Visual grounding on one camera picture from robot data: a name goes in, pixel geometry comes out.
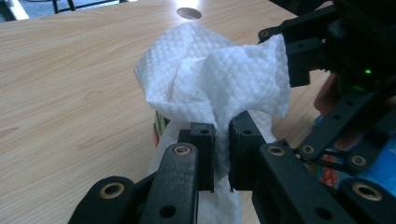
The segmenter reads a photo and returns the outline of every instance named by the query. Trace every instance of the textured white paper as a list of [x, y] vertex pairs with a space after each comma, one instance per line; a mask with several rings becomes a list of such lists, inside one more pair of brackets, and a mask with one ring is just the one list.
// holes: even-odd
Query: textured white paper
[[228, 126], [250, 110], [267, 142], [271, 116], [283, 116], [289, 102], [287, 56], [282, 35], [257, 46], [236, 46], [195, 23], [166, 31], [145, 53], [134, 73], [152, 108], [172, 120], [157, 148], [151, 172], [164, 150], [190, 122], [212, 123], [215, 193], [200, 192], [199, 223], [240, 223], [237, 192], [231, 193]]

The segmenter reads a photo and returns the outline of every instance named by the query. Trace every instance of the tissue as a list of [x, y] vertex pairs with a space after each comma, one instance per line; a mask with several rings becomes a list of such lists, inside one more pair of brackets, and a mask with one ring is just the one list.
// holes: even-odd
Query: tissue
[[230, 192], [228, 126], [250, 110], [267, 142], [271, 116], [286, 112], [290, 85], [282, 35], [261, 45], [236, 46], [196, 23], [166, 31], [134, 69], [146, 101], [169, 118], [150, 172], [158, 169], [164, 150], [190, 122], [212, 123], [215, 144], [215, 193], [200, 192], [199, 223], [240, 223], [239, 196]]

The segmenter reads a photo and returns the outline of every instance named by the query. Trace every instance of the wood grain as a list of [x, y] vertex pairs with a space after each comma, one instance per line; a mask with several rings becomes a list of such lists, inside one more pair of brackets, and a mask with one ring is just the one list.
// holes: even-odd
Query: wood grain
[[[176, 14], [187, 3], [200, 20]], [[133, 69], [166, 29], [198, 22], [256, 44], [260, 29], [292, 17], [262, 0], [142, 0], [0, 24], [0, 222], [66, 223], [98, 180], [146, 175], [154, 114]], [[293, 91], [277, 137], [296, 144], [309, 131], [315, 79]], [[245, 223], [257, 223], [242, 198]]]

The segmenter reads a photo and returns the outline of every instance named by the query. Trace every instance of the wooden table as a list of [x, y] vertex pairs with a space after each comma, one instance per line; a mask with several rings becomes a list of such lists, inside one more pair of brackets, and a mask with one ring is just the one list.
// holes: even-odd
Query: wooden table
[[[180, 7], [202, 18], [183, 19]], [[0, 24], [0, 222], [65, 223], [98, 180], [145, 176], [154, 113], [133, 69], [163, 31], [198, 22], [256, 44], [260, 29], [292, 17], [263, 0], [141, 0]], [[325, 78], [293, 90], [278, 138], [295, 146], [306, 136]], [[242, 199], [245, 223], [258, 222]]]

